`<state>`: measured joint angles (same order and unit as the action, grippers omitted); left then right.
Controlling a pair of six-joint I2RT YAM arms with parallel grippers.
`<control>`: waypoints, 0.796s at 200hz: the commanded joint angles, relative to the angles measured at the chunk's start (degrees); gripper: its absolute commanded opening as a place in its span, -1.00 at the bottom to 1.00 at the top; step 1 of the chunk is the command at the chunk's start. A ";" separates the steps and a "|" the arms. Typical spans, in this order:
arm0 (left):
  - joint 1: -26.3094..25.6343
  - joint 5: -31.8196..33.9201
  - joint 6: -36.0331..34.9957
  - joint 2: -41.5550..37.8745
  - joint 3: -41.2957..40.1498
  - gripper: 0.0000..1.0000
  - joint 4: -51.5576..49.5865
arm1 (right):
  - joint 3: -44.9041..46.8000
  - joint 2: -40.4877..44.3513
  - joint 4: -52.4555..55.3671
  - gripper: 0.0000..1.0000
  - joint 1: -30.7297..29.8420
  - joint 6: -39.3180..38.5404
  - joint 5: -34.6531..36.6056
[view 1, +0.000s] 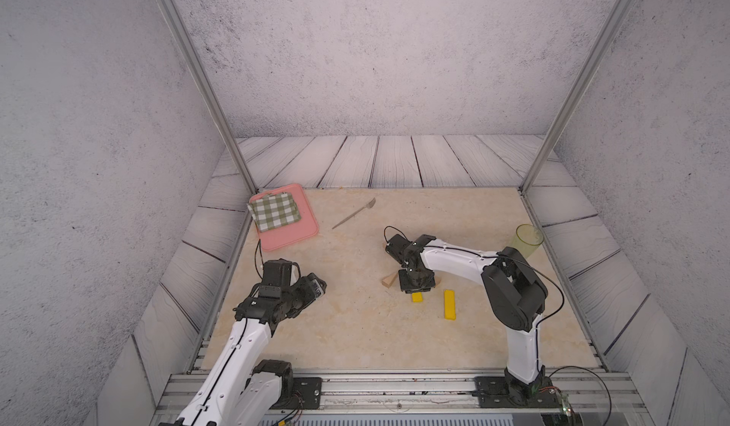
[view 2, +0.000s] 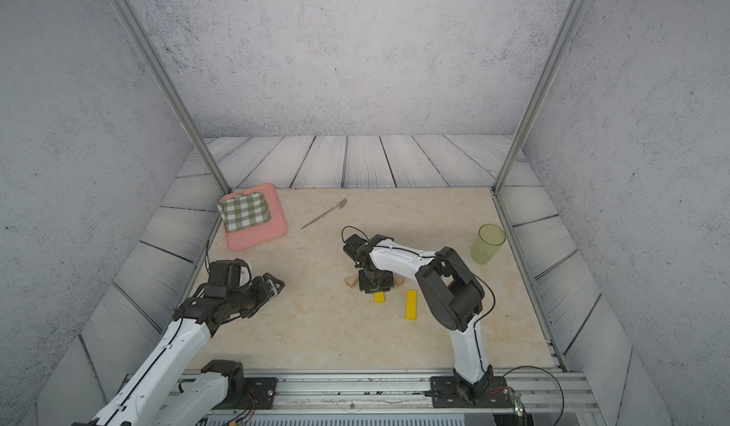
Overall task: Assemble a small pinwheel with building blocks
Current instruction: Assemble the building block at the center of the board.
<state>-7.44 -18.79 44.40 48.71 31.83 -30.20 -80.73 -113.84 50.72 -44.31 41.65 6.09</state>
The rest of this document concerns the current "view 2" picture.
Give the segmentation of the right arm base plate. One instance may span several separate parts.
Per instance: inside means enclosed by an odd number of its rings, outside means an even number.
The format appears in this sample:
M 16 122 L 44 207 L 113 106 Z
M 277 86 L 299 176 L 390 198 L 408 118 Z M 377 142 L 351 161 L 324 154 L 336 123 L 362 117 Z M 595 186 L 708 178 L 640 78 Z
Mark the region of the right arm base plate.
M 511 409 L 513 395 L 503 377 L 486 377 L 469 384 L 457 376 L 431 377 L 430 390 L 425 393 L 435 408 Z

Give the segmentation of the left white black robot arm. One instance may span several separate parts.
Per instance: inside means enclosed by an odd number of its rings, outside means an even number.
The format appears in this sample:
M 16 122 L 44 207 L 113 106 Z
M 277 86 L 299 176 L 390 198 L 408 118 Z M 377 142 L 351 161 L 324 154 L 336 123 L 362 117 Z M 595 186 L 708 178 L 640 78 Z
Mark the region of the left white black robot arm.
M 276 387 L 274 378 L 247 378 L 237 361 L 215 359 L 176 401 L 165 404 L 190 361 L 223 325 L 249 319 L 285 288 L 269 273 L 240 287 L 233 281 L 206 283 L 201 296 L 190 297 L 175 311 L 174 320 L 157 346 L 89 425 L 197 425 L 216 409 L 237 410 L 235 424 L 268 409 Z

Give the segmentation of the wooden triangle block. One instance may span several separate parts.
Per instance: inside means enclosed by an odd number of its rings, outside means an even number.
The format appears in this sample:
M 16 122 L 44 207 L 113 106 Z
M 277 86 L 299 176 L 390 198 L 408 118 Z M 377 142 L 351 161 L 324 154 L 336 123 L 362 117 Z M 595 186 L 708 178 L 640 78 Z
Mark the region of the wooden triangle block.
M 359 285 L 359 275 L 353 275 L 344 280 L 347 287 L 354 288 Z
M 404 285 L 406 279 L 400 275 L 395 274 L 394 275 L 394 288 L 401 287 L 401 285 Z

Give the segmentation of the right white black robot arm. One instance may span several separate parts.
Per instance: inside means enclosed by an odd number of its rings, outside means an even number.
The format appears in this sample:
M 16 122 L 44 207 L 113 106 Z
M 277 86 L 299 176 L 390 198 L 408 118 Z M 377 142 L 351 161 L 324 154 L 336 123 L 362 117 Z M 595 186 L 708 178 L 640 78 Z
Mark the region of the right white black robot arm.
M 457 393 L 469 404 L 484 397 L 494 380 L 482 348 L 485 289 L 457 252 L 410 249 L 382 235 L 366 240 L 357 234 L 344 240 L 343 251 L 359 271 L 359 289 L 366 294 L 391 290 L 397 275 L 418 284 L 431 314 L 450 332 Z

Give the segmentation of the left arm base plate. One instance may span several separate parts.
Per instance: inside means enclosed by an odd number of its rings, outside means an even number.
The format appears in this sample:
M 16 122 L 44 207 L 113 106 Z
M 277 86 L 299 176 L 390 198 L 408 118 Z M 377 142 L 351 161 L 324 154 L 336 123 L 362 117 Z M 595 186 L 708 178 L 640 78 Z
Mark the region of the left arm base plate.
M 278 385 L 277 378 L 232 378 L 220 407 L 227 410 L 271 410 Z

